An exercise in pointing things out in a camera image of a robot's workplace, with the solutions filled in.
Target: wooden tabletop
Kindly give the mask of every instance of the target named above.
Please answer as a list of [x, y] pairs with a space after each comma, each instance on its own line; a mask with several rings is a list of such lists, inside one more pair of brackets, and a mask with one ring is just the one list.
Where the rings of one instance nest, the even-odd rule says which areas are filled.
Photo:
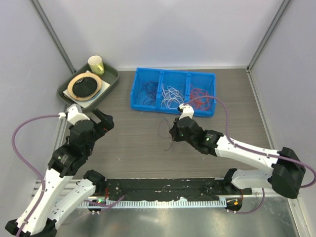
[[[216, 74], [217, 96], [230, 113], [230, 136], [251, 145], [269, 148], [268, 139], [245, 69], [197, 70]], [[94, 169], [107, 178], [198, 178], [223, 177], [229, 168], [252, 169], [238, 161], [202, 155], [189, 144], [173, 144], [158, 135], [163, 119], [172, 124], [176, 115], [132, 110], [130, 91], [135, 71], [120, 72], [119, 84], [98, 109], [112, 115], [115, 127], [99, 139], [93, 155], [75, 178]], [[194, 117], [203, 129], [225, 133], [225, 113], [217, 104], [212, 118]], [[165, 122], [161, 136], [168, 137]]]

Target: white enclosure wall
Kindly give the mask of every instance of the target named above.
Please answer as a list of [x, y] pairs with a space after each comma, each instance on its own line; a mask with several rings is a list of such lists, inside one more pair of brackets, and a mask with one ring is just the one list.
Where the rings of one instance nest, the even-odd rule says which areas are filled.
[[[0, 22], [0, 236], [4, 237], [9, 236], [4, 229], [7, 221], [29, 204], [37, 178], [12, 150], [12, 133], [29, 118], [64, 109], [56, 89], [70, 71], [29, 1], [2, 1]], [[17, 135], [21, 154], [42, 174], [53, 151], [57, 123], [56, 118], [35, 121]]]
[[40, 0], [75, 68], [247, 66], [282, 0]]
[[[316, 167], [316, 1], [294, 0], [252, 74], [277, 149], [292, 148]], [[304, 183], [312, 180], [307, 171]], [[301, 189], [315, 228], [316, 186]]]

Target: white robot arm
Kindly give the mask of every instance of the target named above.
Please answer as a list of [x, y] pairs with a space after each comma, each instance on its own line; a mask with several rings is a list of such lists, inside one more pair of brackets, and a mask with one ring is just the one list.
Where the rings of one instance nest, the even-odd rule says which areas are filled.
[[190, 105], [181, 104], [178, 110], [182, 114], [175, 119], [170, 130], [174, 141], [186, 141], [202, 154], [235, 159], [257, 168], [248, 171], [230, 169], [224, 178], [228, 182], [227, 189], [268, 188], [286, 198], [297, 197], [305, 168], [296, 162], [277, 158], [299, 161], [291, 149], [277, 151], [259, 148], [217, 131], [203, 130], [192, 119], [194, 110]]
[[[94, 170], [86, 172], [78, 186], [56, 204], [64, 187], [72, 180], [78, 169], [92, 154], [95, 142], [114, 127], [113, 117], [92, 111], [100, 122], [96, 123], [82, 113], [79, 105], [72, 105], [60, 119], [67, 118], [72, 124], [66, 143], [53, 152], [45, 175], [45, 191], [40, 187], [28, 208], [16, 220], [7, 223], [6, 229], [20, 237], [55, 236], [66, 217], [86, 198], [105, 188], [105, 177]], [[41, 193], [41, 202], [26, 221]]]

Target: roll of tape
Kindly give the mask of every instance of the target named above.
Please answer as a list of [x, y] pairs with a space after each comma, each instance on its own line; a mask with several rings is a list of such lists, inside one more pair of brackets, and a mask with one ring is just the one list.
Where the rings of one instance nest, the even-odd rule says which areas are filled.
[[[93, 79], [95, 79], [96, 82], [97, 82], [97, 89], [96, 89], [91, 95], [89, 95], [89, 96], [87, 96], [87, 97], [78, 97], [78, 96], [76, 96], [76, 95], [74, 94], [74, 92], [73, 92], [74, 84], [75, 84], [78, 80], [80, 80], [80, 79], [82, 79], [82, 78], [93, 78]], [[74, 78], [70, 81], [70, 83], [68, 84], [68, 87], [67, 87], [67, 91], [68, 91], [69, 95], [70, 95], [71, 97], [73, 97], [75, 100], [86, 101], [86, 100], [91, 99], [93, 96], [95, 96], [95, 94], [100, 91], [101, 86], [102, 86], [102, 81], [101, 81], [101, 79], [100, 79], [97, 75], [95, 75], [95, 74], [93, 74], [93, 73], [81, 73], [81, 74], [77, 75], [76, 77], [74, 77]]]

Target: blue bin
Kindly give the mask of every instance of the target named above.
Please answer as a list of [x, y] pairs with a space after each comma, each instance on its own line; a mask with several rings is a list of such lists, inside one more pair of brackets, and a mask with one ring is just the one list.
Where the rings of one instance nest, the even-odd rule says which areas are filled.
[[183, 103], [187, 102], [187, 72], [179, 71], [167, 71], [162, 72], [162, 78], [160, 83], [160, 111], [164, 113], [178, 114], [179, 103], [173, 101], [169, 104], [169, 107], [166, 106], [167, 103], [164, 103], [163, 90], [167, 90], [170, 86], [178, 90], [183, 97]]
[[[148, 90], [144, 86], [150, 86], [150, 98]], [[163, 101], [162, 88], [167, 89], [172, 86], [184, 97], [184, 102], [190, 99], [190, 92], [193, 88], [207, 91], [209, 95], [216, 96], [216, 75], [212, 73], [194, 73], [183, 71], [160, 70], [150, 68], [137, 68], [135, 80], [130, 94], [131, 108], [142, 111], [154, 111], [170, 114], [178, 114], [178, 103], [172, 102], [170, 108], [166, 107]], [[200, 100], [209, 105], [205, 108], [195, 109], [195, 116], [212, 117], [215, 113], [216, 100]]]
[[[161, 70], [159, 69], [138, 68], [136, 70], [135, 80], [130, 95], [130, 104], [133, 109], [142, 111], [157, 111], [159, 106], [157, 97], [160, 98], [160, 92], [158, 90], [160, 86], [160, 74]], [[157, 83], [156, 99], [152, 99], [147, 96], [146, 90], [144, 89], [144, 85], [147, 83], [150, 83], [149, 86]]]
[[[192, 95], [193, 89], [207, 91], [208, 95], [212, 95], [216, 97], [216, 75], [213, 73], [193, 73], [189, 74], [189, 98], [192, 99], [194, 96]], [[216, 100], [202, 98], [198, 100], [199, 102], [204, 103], [203, 106], [198, 108], [195, 103], [190, 103], [190, 105], [194, 109], [194, 115], [196, 116], [205, 116], [212, 117], [215, 113], [216, 108]]]

